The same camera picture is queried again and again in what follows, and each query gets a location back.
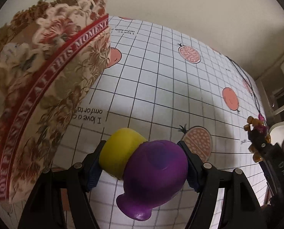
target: pink circle print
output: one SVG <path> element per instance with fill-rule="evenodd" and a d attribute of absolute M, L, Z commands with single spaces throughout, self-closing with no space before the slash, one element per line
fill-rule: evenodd
<path fill-rule="evenodd" d="M 182 140 L 192 153 L 197 154 L 203 162 L 209 159 L 212 151 L 212 137 L 203 127 L 196 126 L 189 129 Z"/>
<path fill-rule="evenodd" d="M 223 99 L 231 110 L 236 111 L 239 109 L 239 99 L 233 89 L 229 87 L 224 88 Z"/>
<path fill-rule="evenodd" d="M 178 51 L 184 59 L 186 59 L 187 61 L 193 64 L 197 64 L 201 60 L 199 52 L 196 51 L 191 46 L 187 46 L 187 45 L 181 46 L 179 47 Z"/>

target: black cable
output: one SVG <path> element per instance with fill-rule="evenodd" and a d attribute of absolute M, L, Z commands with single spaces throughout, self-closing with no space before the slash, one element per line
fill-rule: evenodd
<path fill-rule="evenodd" d="M 261 108 L 260 108 L 260 103 L 259 103 L 259 100 L 257 99 L 257 96 L 256 96 L 256 94 L 255 94 L 255 92 L 254 92 L 254 90 L 253 90 L 253 88 L 252 88 L 252 84 L 251 84 L 251 81 L 250 81 L 250 79 L 249 79 L 249 77 L 247 76 L 247 74 L 245 73 L 245 71 L 242 69 L 242 67 L 240 67 L 236 62 L 234 62 L 232 59 L 230 59 L 228 56 L 226 56 L 229 60 L 230 60 L 230 62 L 232 63 L 232 65 L 233 65 L 233 67 L 237 70 L 237 72 L 240 74 L 240 76 L 241 76 L 241 78 L 244 80 L 247 80 L 249 83 L 247 83 L 247 85 L 249 85 L 249 88 L 251 89 L 251 91 L 252 91 L 252 94 L 253 94 L 253 99 L 254 99 L 254 104 L 255 104 L 255 106 L 256 106 L 256 108 L 257 108 L 257 110 L 258 110 L 258 112 L 259 112 L 259 114 L 262 114 L 261 113 Z M 246 78 L 244 78 L 243 77 L 243 75 L 242 75 L 242 73 L 239 71 L 239 69 L 236 67 L 236 66 L 238 66 L 240 69 L 241 69 L 241 71 L 245 74 L 245 76 L 246 76 Z"/>

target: purple toy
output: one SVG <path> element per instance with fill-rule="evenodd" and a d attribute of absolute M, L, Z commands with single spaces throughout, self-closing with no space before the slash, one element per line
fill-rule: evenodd
<path fill-rule="evenodd" d="M 182 188 L 187 168 L 187 157 L 177 144 L 167 140 L 142 143 L 126 164 L 124 194 L 116 200 L 119 209 L 132 219 L 149 219 L 154 207 L 168 202 Z"/>

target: black grid line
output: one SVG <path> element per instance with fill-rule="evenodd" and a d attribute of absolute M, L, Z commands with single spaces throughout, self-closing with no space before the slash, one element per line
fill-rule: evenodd
<path fill-rule="evenodd" d="M 198 41 L 198 45 L 199 45 L 199 48 L 200 48 L 200 55 L 203 57 L 203 54 L 202 54 L 202 51 L 201 51 L 201 46 L 200 46 L 200 42 Z M 206 73 L 207 73 L 207 77 L 208 77 L 208 80 L 209 80 L 209 86 L 210 86 L 210 92 L 211 92 L 211 99 L 212 99 L 212 102 L 213 102 L 213 105 L 214 105 L 214 101 L 213 101 L 213 93 L 212 93 L 212 88 L 211 88 L 211 82 L 210 82 L 210 78 L 209 78 L 209 75 L 208 75 L 208 71 L 207 71 L 207 66 L 206 66 Z M 214 160 L 213 160 L 215 163 L 216 163 L 216 154 L 214 155 Z"/>
<path fill-rule="evenodd" d="M 214 224 L 214 225 L 211 225 L 211 227 L 214 227 L 214 226 L 216 226 L 216 225 L 218 225 L 219 223 L 216 223 L 216 224 Z"/>
<path fill-rule="evenodd" d="M 259 200 L 260 198 L 262 198 L 262 196 L 263 196 L 263 195 L 265 195 L 265 194 L 266 194 L 266 192 L 265 192 L 265 193 L 263 193 L 263 194 L 262 194 L 262 195 L 258 198 L 258 200 Z"/>
<path fill-rule="evenodd" d="M 97 82 L 97 85 L 99 84 L 101 77 L 102 77 L 102 74 L 101 74 L 100 77 L 98 77 L 99 80 L 98 80 L 98 82 Z M 89 104 L 90 104 L 90 102 L 91 102 L 91 100 L 92 100 L 92 98 L 93 98 L 93 95 L 94 95 L 94 92 L 93 92 L 93 94 L 92 94 L 92 96 L 91 96 L 91 98 L 90 98 Z"/>
<path fill-rule="evenodd" d="M 256 164 L 248 164 L 248 165 L 243 165 L 243 166 L 239 166 L 239 167 L 225 168 L 225 169 L 220 169 L 220 170 L 239 169 L 239 168 L 242 168 L 242 167 L 253 166 L 253 165 L 257 165 L 257 164 L 258 163 L 256 163 Z"/>
<path fill-rule="evenodd" d="M 264 172 L 262 171 L 262 172 L 260 172 L 260 173 L 257 173 L 257 174 L 254 174 L 254 175 L 252 175 L 252 176 L 249 176 L 249 177 L 247 177 L 247 179 L 250 178 L 250 177 L 254 177 L 254 176 L 258 175 L 258 174 L 261 174 L 261 173 L 264 173 Z"/>
<path fill-rule="evenodd" d="M 186 72 L 186 74 L 187 74 L 187 95 L 188 95 L 188 105 L 189 105 L 189 109 L 188 109 L 188 111 L 189 111 L 189 114 L 190 114 L 190 88 L 189 88 L 189 78 L 188 78 L 188 73 L 187 73 L 187 62 L 185 61 L 185 72 Z"/>
<path fill-rule="evenodd" d="M 175 69 L 174 69 L 174 66 L 175 66 L 175 64 L 174 64 L 174 51 L 172 51 L 172 54 L 173 54 L 173 99 L 172 99 L 172 107 L 174 108 L 174 106 L 175 106 L 175 102 L 174 102 L 174 98 L 175 98 L 175 96 L 174 96 L 174 93 L 175 93 L 175 79 L 174 79 L 174 72 L 175 72 Z M 173 120 L 174 120 L 174 109 L 172 108 L 172 121 L 171 121 L 171 129 L 170 129 L 170 133 L 169 133 L 169 140 L 171 141 L 172 140 L 172 126 L 173 126 Z"/>
<path fill-rule="evenodd" d="M 201 84 L 200 84 L 200 77 L 199 77 L 199 72 L 198 72 L 198 70 L 197 70 L 197 74 L 198 74 L 198 82 L 199 82 L 199 87 L 200 87 L 200 89 L 202 89 L 201 88 Z M 204 118 L 204 107 L 203 107 L 203 104 L 202 104 L 202 114 L 203 114 L 203 126 L 205 126 L 205 118 Z"/>
<path fill-rule="evenodd" d="M 123 67 L 122 67 L 122 71 L 121 71 L 120 76 L 122 75 L 122 72 L 123 72 L 123 69 L 124 69 L 124 67 L 125 67 L 126 60 L 127 60 L 127 58 L 128 58 L 128 55 L 126 56 L 126 59 L 125 59 L 124 65 L 123 65 Z M 116 88 L 115 88 L 115 91 L 114 91 L 114 94 L 113 94 L 113 97 L 112 97 L 112 100 L 111 100 L 111 103 L 110 103 L 110 106 L 109 106 L 109 109 L 108 109 L 108 113 L 107 113 L 106 120 L 107 120 L 107 118 L 108 118 L 109 111 L 110 111 L 110 109 L 111 109 L 111 105 L 112 105 L 112 102 L 113 102 L 113 99 L 114 99 L 114 96 L 115 96 L 116 90 L 117 90 L 117 88 L 118 88 L 119 81 L 120 81 L 120 78 L 118 79 L 118 82 L 117 82 L 117 85 L 116 85 Z M 101 139 L 103 138 L 104 130 L 105 130 L 105 127 L 103 127 L 103 131 L 102 131 Z M 115 186 L 115 193 L 116 193 L 116 190 L 117 190 L 117 184 L 118 184 L 118 181 L 117 181 L 116 186 Z M 111 220 L 112 220 L 113 207 L 114 207 L 114 205 L 112 205 L 111 217 L 110 217 L 110 223 L 109 223 L 109 229 L 110 229 L 110 226 L 111 226 Z"/>
<path fill-rule="evenodd" d="M 254 193 L 257 194 L 258 192 L 260 192 L 262 189 L 265 189 L 265 188 L 267 188 L 267 185 L 262 187 L 261 189 L 259 189 L 258 191 L 254 192 Z"/>
<path fill-rule="evenodd" d="M 175 88 L 174 88 L 174 83 L 175 83 L 175 80 L 174 80 L 174 51 L 172 51 L 172 53 L 173 53 L 173 93 L 174 93 L 175 92 Z M 187 95 L 189 96 L 189 85 L 188 84 L 187 84 Z M 188 111 L 190 113 L 190 99 L 189 99 L 189 97 L 187 98 L 187 100 L 188 100 Z M 172 125 L 173 125 L 173 115 L 174 115 L 173 112 L 174 112 L 174 110 L 172 110 Z M 174 219 L 174 223 L 173 223 L 172 229 L 174 229 L 176 221 L 177 221 L 177 218 L 179 216 L 179 208 L 180 208 L 180 204 L 181 204 L 182 193 L 183 193 L 183 187 L 180 190 L 179 202 L 178 202 L 178 206 L 177 206 L 177 214 L 176 214 L 176 217 Z"/>
<path fill-rule="evenodd" d="M 104 92 L 108 92 L 108 93 L 115 94 L 115 92 L 111 92 L 111 91 L 107 91 L 107 90 L 103 90 L 103 89 L 96 89 L 96 90 L 101 90 L 101 91 L 104 91 Z M 133 97 L 128 96 L 128 95 L 123 95 L 123 94 L 118 94 L 118 95 L 122 95 L 122 96 L 125 96 L 125 97 L 133 98 Z M 204 102 L 204 101 L 200 101 L 200 102 L 205 103 L 205 104 L 208 104 L 208 105 L 213 106 L 213 107 L 216 107 L 216 108 L 219 108 L 219 107 L 217 107 L 217 106 L 214 106 L 214 105 L 212 105 L 212 104 L 206 103 L 206 102 Z M 188 112 L 186 112 L 186 111 L 179 110 L 179 109 L 177 109 L 177 108 L 169 107 L 169 106 L 166 106 L 166 105 L 162 105 L 162 104 L 157 104 L 157 105 L 160 105 L 160 106 L 163 106 L 163 107 L 167 107 L 167 108 L 172 108 L 172 109 L 174 109 L 174 110 L 178 110 L 178 111 L 181 111 L 181 112 L 184 112 L 184 113 L 188 113 Z M 210 120 L 213 120 L 213 121 L 219 121 L 219 122 L 221 122 L 221 123 L 228 124 L 228 125 L 231 125 L 231 126 L 238 127 L 238 128 L 241 128 L 241 129 L 242 129 L 241 126 L 237 126 L 237 125 L 234 125 L 234 124 L 227 123 L 227 122 L 225 122 L 225 121 L 220 121 L 220 120 L 217 120 L 217 119 L 213 119 L 213 118 L 210 118 L 210 117 L 206 117 L 206 116 L 204 116 L 204 115 L 194 114 L 194 113 L 189 113 L 189 114 L 191 114 L 191 115 L 197 115 L 197 116 L 200 116 L 200 117 L 203 117 L 203 118 L 207 118 L 207 119 L 210 119 Z"/>
<path fill-rule="evenodd" d="M 73 153 L 73 158 L 72 158 L 72 162 L 71 162 L 71 166 L 73 165 L 73 160 L 74 160 L 74 156 L 75 156 L 75 151 L 76 151 L 76 147 L 77 147 L 77 142 L 78 142 L 78 139 L 79 139 L 79 135 L 81 133 L 81 128 L 79 129 L 79 133 L 78 133 L 78 136 L 77 136 L 77 140 L 76 140 L 76 144 L 75 144 L 75 149 L 74 149 L 74 153 Z"/>
<path fill-rule="evenodd" d="M 6 217 L 6 215 L 5 215 L 5 211 L 4 211 L 4 209 L 0 206 L 0 214 L 3 214 L 3 216 L 4 216 L 4 221 L 7 221 L 7 224 L 9 225 L 9 221 L 8 221 L 8 219 L 7 219 L 7 217 Z"/>
<path fill-rule="evenodd" d="M 259 181 L 258 183 L 252 185 L 252 187 L 258 185 L 259 183 L 261 183 L 261 182 L 263 182 L 263 181 L 266 181 L 266 179 L 263 179 L 262 181 Z"/>
<path fill-rule="evenodd" d="M 13 217 L 10 215 L 10 213 L 8 213 L 8 212 L 7 212 L 7 215 L 8 215 L 9 218 L 10 218 L 10 221 L 11 221 L 11 223 L 12 223 L 12 225 L 13 225 L 13 228 L 15 228 L 15 225 L 14 225 L 14 223 L 13 223 L 13 219 L 14 219 L 14 218 L 13 218 Z"/>
<path fill-rule="evenodd" d="M 116 115 L 119 115 L 119 116 L 123 116 L 123 117 L 127 117 L 127 118 L 131 118 L 130 116 L 128 115 L 122 115 L 122 114 L 118 114 L 118 113 L 115 113 L 115 112 L 109 112 L 111 114 L 116 114 Z M 139 121 L 145 121 L 145 122 L 150 122 L 150 121 L 146 121 L 146 120 L 142 120 L 142 119 L 139 119 L 139 118 L 134 118 L 132 117 L 133 119 L 135 120 L 139 120 Z M 178 127 L 173 127 L 173 126 L 166 126 L 166 125 L 163 125 L 163 124 L 160 124 L 160 123 L 157 123 L 157 122 L 151 122 L 152 124 L 156 124 L 156 125 L 161 125 L 161 126 L 165 126 L 165 127 L 171 127 L 171 128 L 174 128 L 174 129 L 179 129 Z M 103 133 L 103 132 L 100 132 L 100 131 L 96 131 L 96 130 L 92 130 L 92 129 L 89 129 L 87 127 L 83 127 L 83 129 L 85 130 L 89 130 L 89 131 L 93 131 L 93 132 L 97 132 L 97 133 L 102 133 L 103 135 L 107 135 L 107 136 L 111 136 L 111 134 L 108 134 L 108 133 Z M 219 138 L 224 138 L 224 139 L 232 139 L 232 140 L 237 140 L 237 141 L 240 141 L 240 139 L 234 139 L 234 138 L 230 138 L 230 137 L 225 137 L 225 136 L 219 136 L 219 135 L 213 135 L 213 134 L 210 134 L 211 136 L 215 136 L 215 137 L 219 137 Z"/>
<path fill-rule="evenodd" d="M 212 151 L 211 153 L 214 153 L 214 154 L 253 154 L 253 153 L 250 153 L 250 152 L 215 152 L 215 151 Z"/>
<path fill-rule="evenodd" d="M 153 32 L 152 32 L 153 33 Z M 139 33 L 138 33 L 139 34 Z M 144 34 L 140 34 L 140 35 L 144 35 Z M 144 35 L 144 36 L 146 36 L 146 35 Z M 153 38 L 153 39 L 157 39 L 157 38 L 154 38 L 154 37 L 152 37 L 152 36 L 149 36 L 150 38 Z M 124 36 L 124 38 L 126 38 L 126 39 L 132 39 L 132 38 L 128 38 L 128 37 L 126 37 L 126 36 Z M 142 42 L 146 42 L 146 41 L 143 41 L 143 40 L 137 40 L 137 41 L 142 41 Z M 169 43 L 169 42 L 167 42 L 167 41 L 164 41 L 164 40 L 162 40 L 163 42 L 166 42 L 166 43 Z M 116 42 L 112 42 L 112 43 L 116 43 Z M 179 42 L 180 43 L 180 42 Z M 124 44 L 122 44 L 122 43 L 120 43 L 121 45 L 124 45 Z M 171 44 L 171 43 L 169 43 L 169 44 Z M 171 44 L 171 45 L 173 45 L 173 44 Z M 135 47 L 137 47 L 137 46 L 135 46 Z M 141 47 L 137 47 L 137 48 L 140 48 L 140 49 L 144 49 L 144 48 L 141 48 Z M 165 48 L 165 49 L 167 49 L 167 50 L 171 50 L 171 49 L 169 49 L 169 48 L 166 48 L 166 47 L 164 47 L 164 46 L 162 46 L 162 48 Z M 152 50 L 149 50 L 149 51 L 151 51 L 151 52 L 155 52 L 155 51 L 152 51 Z M 174 51 L 175 52 L 175 51 Z M 155 52 L 155 53 L 158 53 L 158 52 Z M 166 55 L 166 54 L 163 54 L 163 53 L 161 53 L 162 55 L 164 55 L 164 56 L 167 56 L 167 57 L 170 57 L 169 55 Z"/>
<path fill-rule="evenodd" d="M 149 71 L 149 72 L 152 72 L 152 73 L 155 73 L 155 74 L 158 74 L 158 75 L 165 76 L 165 75 L 163 75 L 163 74 L 161 74 L 161 73 L 158 73 L 158 72 L 153 72 L 153 71 L 150 71 L 150 70 L 146 70 L 146 71 Z M 102 75 L 107 75 L 107 76 L 111 76 L 111 77 L 118 77 L 118 76 L 113 76 L 113 75 L 109 75 L 109 74 L 105 74 L 105 73 L 103 73 Z M 203 79 L 202 77 L 196 76 L 196 75 L 191 74 L 191 73 L 190 73 L 189 75 L 195 76 L 195 77 L 197 77 L 197 78 L 199 78 L 199 79 L 201 79 L 201 80 L 205 80 L 205 81 L 209 82 L 209 84 L 217 85 L 217 84 L 212 83 L 212 82 L 210 81 L 210 78 L 209 78 L 209 77 L 208 77 L 208 80 L 206 80 L 206 79 Z M 213 94 L 213 93 L 212 93 L 211 91 L 209 91 L 209 90 L 203 89 L 203 88 L 201 87 L 201 85 L 200 85 L 200 82 L 199 82 L 199 87 L 196 86 L 196 88 L 201 89 L 201 90 L 204 90 L 204 91 L 207 91 L 207 92 L 210 92 L 212 95 L 218 96 L 217 94 Z M 247 102 L 247 101 L 243 100 L 241 97 L 239 97 L 239 99 L 242 101 L 242 103 Z M 226 109 L 224 109 L 224 108 L 220 108 L 220 109 L 233 113 L 233 111 L 226 110 Z M 240 117 L 242 117 L 242 118 L 244 118 L 244 119 L 247 118 L 247 117 L 245 117 L 245 116 L 243 116 L 243 115 L 239 115 L 239 114 L 238 114 L 238 116 L 240 116 Z"/>
<path fill-rule="evenodd" d="M 146 54 L 146 48 L 144 49 L 144 57 L 143 57 L 143 60 L 145 58 L 145 54 Z M 132 103 L 132 107 L 131 107 L 131 111 L 130 111 L 130 116 L 129 116 L 129 120 L 128 120 L 128 126 L 129 127 L 129 123 L 130 123 L 130 119 L 131 119 L 131 115 L 132 115 L 132 110 L 133 110 L 133 105 L 135 103 L 135 99 L 136 99 L 136 95 L 137 95 L 137 90 L 138 90 L 138 86 L 139 86 L 139 80 L 140 80 L 140 76 L 141 76 L 141 71 L 142 71 L 142 65 L 141 65 L 141 69 L 140 69 L 140 73 L 139 73 L 139 78 L 138 78 L 138 82 L 137 82 L 137 87 L 136 87 L 136 91 L 135 91 L 135 96 L 134 96 L 134 99 L 133 99 L 133 103 Z"/>
<path fill-rule="evenodd" d="M 162 30 L 161 30 L 161 40 L 160 40 L 160 50 L 159 50 L 159 60 L 158 60 L 158 73 L 159 73 L 159 62 L 160 62 L 160 54 L 161 54 L 161 42 L 162 42 Z M 156 95 L 157 95 L 157 85 L 158 85 L 158 75 L 157 75 L 156 90 L 155 90 L 155 101 L 156 101 Z M 154 103 L 154 106 L 153 106 L 152 123 L 151 123 L 151 129 L 150 129 L 148 140 L 150 140 L 150 137 L 151 137 L 151 134 L 152 134 L 152 124 L 153 124 L 153 119 L 154 119 L 154 111 L 155 111 L 155 103 Z M 158 217 L 159 217 L 159 213 L 160 213 L 160 206 L 158 208 L 158 213 L 157 213 L 157 216 L 156 216 L 156 219 L 155 219 L 154 228 L 156 227 L 157 220 L 158 220 Z"/>
<path fill-rule="evenodd" d="M 109 203 L 106 203 L 106 202 L 101 202 L 101 201 L 97 201 L 97 200 L 94 200 L 94 199 L 90 199 L 90 201 L 98 203 L 98 204 L 103 204 L 103 205 L 107 205 L 107 206 L 111 206 L 112 207 L 112 204 L 109 204 Z"/>
<path fill-rule="evenodd" d="M 19 221 L 18 221 L 18 216 L 17 216 L 17 214 L 16 214 L 16 210 L 15 210 L 15 205 L 13 205 L 13 207 L 14 207 L 14 210 L 13 210 L 13 211 L 14 211 L 14 213 L 15 213 L 16 220 L 17 220 L 17 222 L 19 222 Z"/>

